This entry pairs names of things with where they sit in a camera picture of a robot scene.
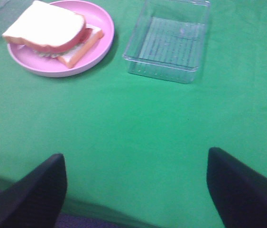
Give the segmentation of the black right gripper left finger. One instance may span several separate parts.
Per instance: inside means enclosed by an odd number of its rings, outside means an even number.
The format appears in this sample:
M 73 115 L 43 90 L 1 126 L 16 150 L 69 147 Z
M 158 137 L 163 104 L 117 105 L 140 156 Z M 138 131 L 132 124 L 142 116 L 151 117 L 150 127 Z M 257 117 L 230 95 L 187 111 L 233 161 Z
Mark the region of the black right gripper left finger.
M 0 192 L 0 228 L 53 228 L 66 191 L 64 156 L 54 154 Z

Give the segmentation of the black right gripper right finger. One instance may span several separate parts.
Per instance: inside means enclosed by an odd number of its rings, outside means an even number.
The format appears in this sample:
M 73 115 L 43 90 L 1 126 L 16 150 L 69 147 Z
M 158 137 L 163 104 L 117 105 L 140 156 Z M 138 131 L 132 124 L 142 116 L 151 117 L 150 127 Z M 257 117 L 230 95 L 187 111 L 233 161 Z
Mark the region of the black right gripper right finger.
M 208 152 L 207 187 L 227 228 L 267 228 L 267 178 L 218 147 Z

